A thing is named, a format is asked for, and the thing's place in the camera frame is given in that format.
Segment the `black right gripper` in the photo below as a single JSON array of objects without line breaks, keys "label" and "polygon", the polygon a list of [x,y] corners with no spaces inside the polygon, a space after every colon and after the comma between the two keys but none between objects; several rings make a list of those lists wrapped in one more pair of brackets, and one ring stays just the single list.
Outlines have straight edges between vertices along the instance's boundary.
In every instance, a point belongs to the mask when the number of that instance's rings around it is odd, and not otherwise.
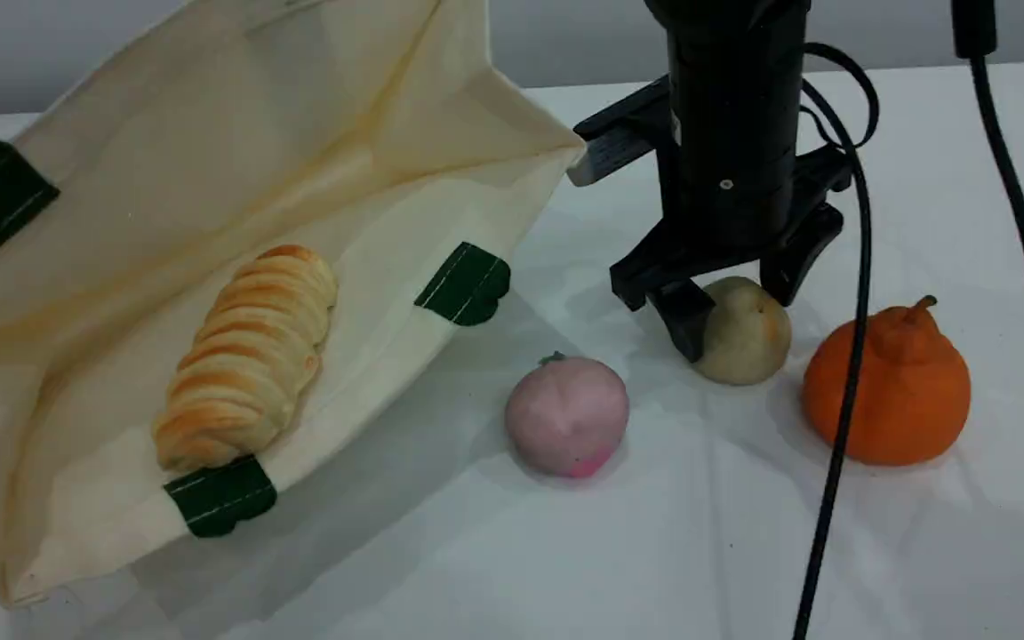
[{"label": "black right gripper", "polygon": [[761,287],[791,307],[812,266],[843,230],[825,206],[850,187],[843,150],[799,154],[800,53],[675,53],[670,68],[674,147],[666,222],[610,267],[630,311],[646,303],[687,362],[706,352],[714,300],[693,278],[761,260]]}]

